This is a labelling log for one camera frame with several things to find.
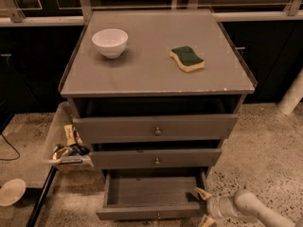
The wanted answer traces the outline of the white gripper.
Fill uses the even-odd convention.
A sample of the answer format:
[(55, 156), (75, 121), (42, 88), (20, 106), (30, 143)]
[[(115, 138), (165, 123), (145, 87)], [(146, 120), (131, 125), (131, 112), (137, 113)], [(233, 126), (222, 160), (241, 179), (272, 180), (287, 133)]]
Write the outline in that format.
[(198, 227), (211, 227), (216, 219), (235, 216), (235, 204), (232, 197), (212, 196), (211, 193), (199, 187), (196, 187), (195, 190), (206, 201), (207, 213), (210, 215), (204, 215)]

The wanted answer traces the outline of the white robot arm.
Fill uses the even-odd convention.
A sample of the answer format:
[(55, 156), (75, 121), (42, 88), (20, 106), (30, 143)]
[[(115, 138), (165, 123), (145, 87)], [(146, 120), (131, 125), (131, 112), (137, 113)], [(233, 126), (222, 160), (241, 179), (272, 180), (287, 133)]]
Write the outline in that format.
[(303, 227), (303, 218), (293, 222), (263, 204), (247, 189), (233, 196), (214, 196), (202, 188), (196, 192), (206, 201), (206, 213), (198, 227), (212, 227), (218, 219), (234, 218), (243, 222), (260, 221), (265, 227)]

